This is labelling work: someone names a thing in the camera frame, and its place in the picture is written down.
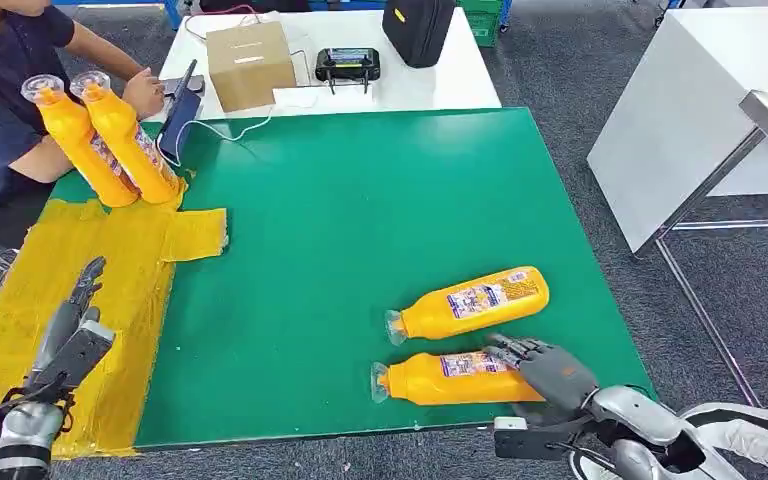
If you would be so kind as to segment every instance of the person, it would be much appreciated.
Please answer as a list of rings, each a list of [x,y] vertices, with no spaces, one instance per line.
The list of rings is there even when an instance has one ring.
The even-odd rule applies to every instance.
[[[502,0],[502,10],[499,12],[500,33],[507,33],[511,28],[511,3],[513,0]]]
[[[54,182],[72,164],[49,136],[22,83],[53,74],[69,85],[56,49],[127,81],[122,98],[140,118],[163,108],[163,87],[128,54],[51,6],[50,0],[0,0],[0,245],[19,248]]]

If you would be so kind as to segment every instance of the gray carpet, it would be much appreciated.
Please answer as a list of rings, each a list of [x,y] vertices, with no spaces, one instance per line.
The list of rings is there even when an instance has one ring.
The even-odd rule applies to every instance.
[[[654,33],[657,9],[624,0],[516,0],[511,30],[483,56],[502,103],[533,109],[558,171],[661,398],[675,408],[741,401],[655,252],[633,260],[586,155]],[[76,18],[159,71],[173,33],[154,9]],[[85,70],[67,60],[70,73]],[[768,197],[714,200],[697,215],[768,213]],[[768,402],[768,231],[674,234],[669,244]],[[768,470],[735,464],[747,478]],[[448,430],[149,453],[58,463],[55,478],[571,478],[562,463],[500,460],[487,431]]]

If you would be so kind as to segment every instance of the robotic arm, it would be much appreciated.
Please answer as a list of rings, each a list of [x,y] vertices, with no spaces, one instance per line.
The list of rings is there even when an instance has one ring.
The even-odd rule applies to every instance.
[[[64,423],[75,405],[72,392],[113,345],[98,308],[89,307],[104,264],[99,257],[84,268],[49,321],[23,386],[10,389],[0,404],[0,479],[48,478],[51,445],[71,428]]]
[[[693,425],[633,388],[599,387],[593,373],[566,350],[534,339],[491,335],[490,340],[493,345],[485,351],[518,369],[561,412],[562,423],[522,435],[539,435],[541,429],[568,434],[570,443],[555,445],[588,454],[624,480],[744,480],[699,439]],[[585,433],[609,447],[609,459],[575,446]]]

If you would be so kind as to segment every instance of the black bag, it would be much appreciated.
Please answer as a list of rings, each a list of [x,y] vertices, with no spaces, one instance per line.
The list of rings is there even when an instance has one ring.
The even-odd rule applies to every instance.
[[[387,0],[381,26],[408,66],[431,67],[440,59],[455,0]]]

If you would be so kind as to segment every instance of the white desk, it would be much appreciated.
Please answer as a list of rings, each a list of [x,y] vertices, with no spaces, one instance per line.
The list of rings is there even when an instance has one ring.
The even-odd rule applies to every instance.
[[[587,161],[639,250],[752,129],[768,90],[768,7],[670,10]],[[710,195],[768,193],[768,139]]]
[[[300,86],[318,85],[317,88],[295,88],[277,91],[273,115],[316,115],[325,113],[444,110],[461,108],[498,108],[499,97],[484,66],[472,31],[461,8],[455,10],[440,61],[434,67],[414,69],[404,64],[381,30],[383,11],[271,13],[279,15],[290,51],[304,50],[308,68],[301,54],[293,56],[296,79]],[[205,15],[189,22],[191,30],[205,32],[221,30],[251,22],[248,15]],[[343,86],[337,95],[313,76],[316,54],[328,47],[372,47],[381,57],[381,78],[370,84],[368,95],[363,87]],[[207,75],[207,49],[204,43],[183,27],[178,30],[163,70],[161,79],[176,78],[184,74],[190,62],[196,59],[195,74],[205,75],[206,86],[201,119],[263,117],[270,106],[222,111],[216,91]],[[149,120],[162,121],[164,114]]]

